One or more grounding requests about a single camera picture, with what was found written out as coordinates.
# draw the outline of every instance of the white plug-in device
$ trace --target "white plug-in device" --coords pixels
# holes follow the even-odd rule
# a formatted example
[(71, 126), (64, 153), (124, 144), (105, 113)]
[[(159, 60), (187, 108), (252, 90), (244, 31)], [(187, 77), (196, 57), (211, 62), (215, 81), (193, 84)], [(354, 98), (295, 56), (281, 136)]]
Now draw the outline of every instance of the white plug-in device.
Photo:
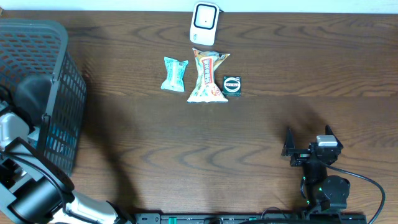
[(218, 14), (216, 4), (199, 2), (192, 15), (190, 39), (195, 44), (213, 45), (216, 37)]

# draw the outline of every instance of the dark wooden surface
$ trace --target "dark wooden surface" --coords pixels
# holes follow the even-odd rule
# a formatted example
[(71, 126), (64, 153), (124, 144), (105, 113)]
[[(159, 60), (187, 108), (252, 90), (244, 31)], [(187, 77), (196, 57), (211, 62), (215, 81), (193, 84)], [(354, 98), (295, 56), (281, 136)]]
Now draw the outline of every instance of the dark wooden surface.
[[(302, 170), (280, 157), (285, 127), (305, 147), (330, 124), (345, 145), (335, 166), (386, 190), (377, 223), (398, 222), (398, 16), (220, 15), (216, 71), (242, 97), (186, 104), (196, 67), (192, 13), (5, 11), (51, 19), (88, 85), (76, 189), (130, 211), (261, 212), (306, 205)], [(164, 56), (189, 60), (185, 93), (160, 89)], [(347, 175), (348, 211), (374, 215), (378, 189)], [(4, 215), (0, 223), (9, 223)]]

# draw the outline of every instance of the white wall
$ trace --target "white wall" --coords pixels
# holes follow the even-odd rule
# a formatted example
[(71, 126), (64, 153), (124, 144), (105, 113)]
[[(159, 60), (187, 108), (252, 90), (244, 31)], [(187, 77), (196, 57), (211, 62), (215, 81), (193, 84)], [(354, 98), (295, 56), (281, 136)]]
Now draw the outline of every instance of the white wall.
[[(192, 0), (1, 0), (7, 9), (193, 11)], [(398, 0), (208, 0), (226, 12), (398, 13)]]

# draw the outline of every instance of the gray plastic basket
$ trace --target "gray plastic basket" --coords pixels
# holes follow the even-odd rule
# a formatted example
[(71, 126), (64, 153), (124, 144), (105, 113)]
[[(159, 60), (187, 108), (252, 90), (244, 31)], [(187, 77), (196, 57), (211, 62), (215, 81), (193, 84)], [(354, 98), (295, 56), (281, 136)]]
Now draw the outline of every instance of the gray plastic basket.
[(40, 126), (37, 150), (68, 175), (76, 158), (86, 84), (54, 21), (0, 19), (0, 85)]

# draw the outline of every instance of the wooden table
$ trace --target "wooden table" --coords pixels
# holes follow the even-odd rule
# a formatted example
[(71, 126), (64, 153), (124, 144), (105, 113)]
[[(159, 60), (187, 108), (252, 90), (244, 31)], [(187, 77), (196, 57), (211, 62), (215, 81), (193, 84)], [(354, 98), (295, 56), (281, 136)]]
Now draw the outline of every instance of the wooden table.
[[(377, 223), (398, 222), (398, 16), (222, 13), (216, 71), (241, 76), (242, 97), (187, 104), (196, 66), (192, 13), (5, 11), (51, 19), (88, 85), (72, 181), (131, 212), (261, 212), (305, 206), (302, 170), (280, 156), (285, 128), (306, 147), (330, 124), (344, 144), (336, 167), (378, 181)], [(164, 56), (189, 60), (185, 93), (162, 91)], [(378, 189), (351, 182), (348, 209), (368, 220)], [(4, 215), (0, 223), (9, 223)]]

